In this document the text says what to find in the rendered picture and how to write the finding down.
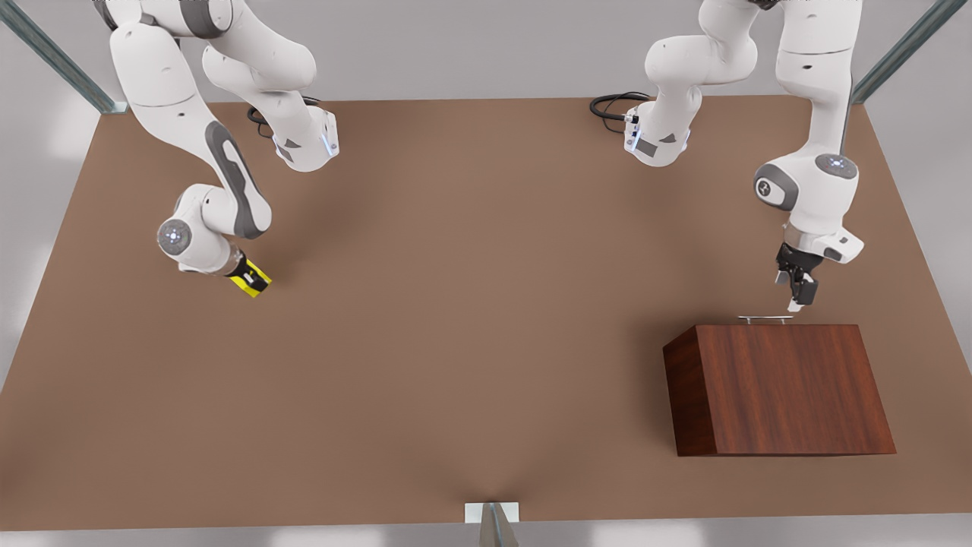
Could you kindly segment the silver frame post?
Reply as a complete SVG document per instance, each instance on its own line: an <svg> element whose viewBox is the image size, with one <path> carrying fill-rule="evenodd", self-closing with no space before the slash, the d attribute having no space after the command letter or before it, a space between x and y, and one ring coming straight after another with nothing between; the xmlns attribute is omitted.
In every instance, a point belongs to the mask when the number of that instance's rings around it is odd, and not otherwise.
<svg viewBox="0 0 972 547"><path fill-rule="evenodd" d="M0 21L99 114L125 114L128 111L127 103L112 100L13 0L0 0Z"/></svg>
<svg viewBox="0 0 972 547"><path fill-rule="evenodd" d="M478 547L520 547L513 523L520 522L518 502L465 503L465 523L476 523Z"/></svg>
<svg viewBox="0 0 972 547"><path fill-rule="evenodd" d="M855 84L850 104L864 104L921 46L963 8L968 0L935 0L897 41Z"/></svg>

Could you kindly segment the dark wooden drawer cabinet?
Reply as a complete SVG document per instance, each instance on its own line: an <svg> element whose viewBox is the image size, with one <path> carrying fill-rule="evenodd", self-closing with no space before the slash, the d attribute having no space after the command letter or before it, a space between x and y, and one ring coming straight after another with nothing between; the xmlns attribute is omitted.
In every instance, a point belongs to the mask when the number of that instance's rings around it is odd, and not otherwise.
<svg viewBox="0 0 972 547"><path fill-rule="evenodd" d="M854 324L697 324L663 349L682 457L895 454Z"/></svg>

